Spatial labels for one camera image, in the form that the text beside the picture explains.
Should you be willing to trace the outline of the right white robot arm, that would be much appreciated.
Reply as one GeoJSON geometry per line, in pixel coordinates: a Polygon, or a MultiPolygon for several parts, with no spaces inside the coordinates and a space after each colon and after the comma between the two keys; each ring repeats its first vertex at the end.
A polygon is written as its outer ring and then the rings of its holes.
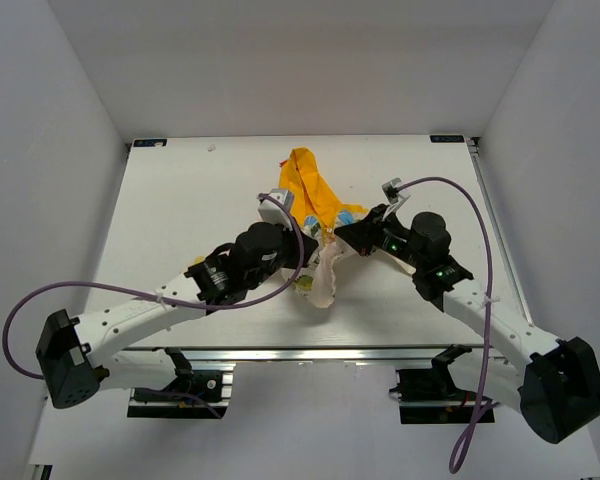
{"type": "Polygon", "coordinates": [[[485,393],[521,413],[543,440],[557,444],[600,417],[600,370],[593,348],[531,326],[488,297],[473,274],[449,253],[444,219],[417,214],[404,227],[381,204],[361,221],[335,229],[361,256],[381,250],[414,268],[412,281],[427,302],[482,334],[507,360],[492,368],[485,393]]]}

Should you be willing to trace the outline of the yellow patterned child jacket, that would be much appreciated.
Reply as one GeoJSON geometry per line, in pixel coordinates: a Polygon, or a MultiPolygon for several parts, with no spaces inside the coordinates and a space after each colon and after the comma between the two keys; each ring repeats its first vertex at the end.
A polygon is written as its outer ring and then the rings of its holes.
{"type": "MultiPolygon", "coordinates": [[[[328,308],[336,293],[335,265],[350,256],[334,230],[362,220],[369,210],[341,201],[320,174],[314,153],[306,147],[294,148],[281,163],[277,188],[294,194],[290,212],[297,238],[304,233],[317,240],[319,247],[306,267],[299,261],[295,269],[283,268],[276,274],[283,276],[286,288],[318,308],[328,308]]],[[[217,247],[185,271],[199,288],[198,299],[207,305],[232,305],[252,291],[231,278],[229,251],[235,240],[217,247]]]]}

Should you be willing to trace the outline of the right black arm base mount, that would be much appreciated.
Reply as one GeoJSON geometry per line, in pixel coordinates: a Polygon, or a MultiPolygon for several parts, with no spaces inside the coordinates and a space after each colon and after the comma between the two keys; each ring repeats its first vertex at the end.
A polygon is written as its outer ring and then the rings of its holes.
{"type": "Polygon", "coordinates": [[[451,379],[449,366],[465,359],[472,349],[452,345],[428,360],[424,367],[396,371],[396,385],[389,396],[399,404],[402,425],[468,425],[476,400],[476,387],[460,389],[451,379]]]}

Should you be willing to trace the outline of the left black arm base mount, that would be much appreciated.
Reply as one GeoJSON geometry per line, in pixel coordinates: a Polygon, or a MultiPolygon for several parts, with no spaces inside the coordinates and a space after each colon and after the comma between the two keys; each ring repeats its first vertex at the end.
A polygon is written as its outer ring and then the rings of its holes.
{"type": "Polygon", "coordinates": [[[174,378],[165,386],[133,389],[127,417],[135,419],[220,420],[231,398],[234,366],[191,362],[180,349],[166,349],[174,378]]]}

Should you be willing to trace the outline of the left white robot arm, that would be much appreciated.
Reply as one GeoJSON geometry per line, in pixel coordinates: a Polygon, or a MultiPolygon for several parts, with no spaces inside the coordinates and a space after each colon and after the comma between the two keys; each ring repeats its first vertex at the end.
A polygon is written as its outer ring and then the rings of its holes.
{"type": "Polygon", "coordinates": [[[133,351],[131,345],[179,323],[230,310],[282,269],[305,267],[317,240],[258,222],[149,295],[76,317],[60,310],[45,321],[35,354],[52,405],[67,409],[100,390],[148,388],[179,399],[191,387],[179,350],[133,351]]]}

